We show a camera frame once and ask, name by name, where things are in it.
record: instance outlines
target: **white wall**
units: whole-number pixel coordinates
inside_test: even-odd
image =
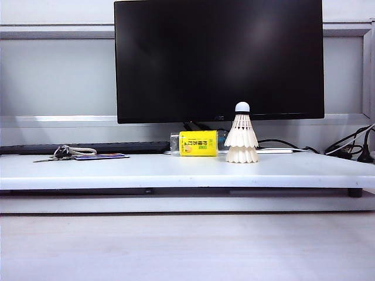
[[[1,23],[113,23],[113,0],[2,0]],[[373,0],[323,0],[323,20],[375,18]]]

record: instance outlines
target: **black rubber foot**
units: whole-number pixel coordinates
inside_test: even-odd
[[[347,195],[349,197],[362,197],[362,189],[347,189]]]

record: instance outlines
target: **yellow packaging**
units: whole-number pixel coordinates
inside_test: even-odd
[[[181,156],[216,156],[216,131],[183,131],[179,135]]]

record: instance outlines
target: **black monitor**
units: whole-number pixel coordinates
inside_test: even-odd
[[[119,123],[324,117],[322,1],[115,2]]]

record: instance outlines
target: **keys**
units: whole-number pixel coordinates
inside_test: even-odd
[[[55,150],[53,156],[49,157],[49,159],[37,160],[37,161],[34,161],[33,163],[42,163],[42,162],[59,161],[59,160],[70,160],[72,158],[73,158],[72,154],[69,153],[69,146],[62,145],[62,146],[59,146]]]
[[[60,160],[71,160],[71,159],[73,159],[71,156],[65,156],[65,157],[61,157],[61,158],[51,156],[51,157],[49,157],[49,159],[37,160],[37,161],[33,161],[33,163],[42,163],[42,162],[60,161]]]

